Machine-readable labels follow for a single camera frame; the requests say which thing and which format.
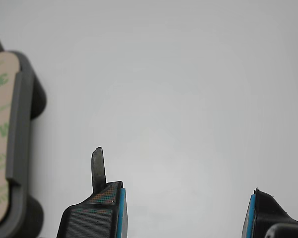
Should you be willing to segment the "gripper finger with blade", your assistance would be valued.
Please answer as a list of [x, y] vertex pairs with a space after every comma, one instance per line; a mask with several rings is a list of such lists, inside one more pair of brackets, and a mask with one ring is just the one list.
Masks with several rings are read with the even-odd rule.
[[107, 182], [103, 149], [91, 156], [93, 192], [83, 202], [62, 214], [58, 238], [127, 238], [126, 189], [122, 181]]

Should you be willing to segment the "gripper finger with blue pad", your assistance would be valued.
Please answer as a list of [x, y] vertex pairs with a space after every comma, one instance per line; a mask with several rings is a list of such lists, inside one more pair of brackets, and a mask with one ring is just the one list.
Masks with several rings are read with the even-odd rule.
[[273, 196], [255, 189], [247, 208], [242, 237], [264, 238], [267, 231], [277, 224], [298, 226], [298, 221], [288, 215]]

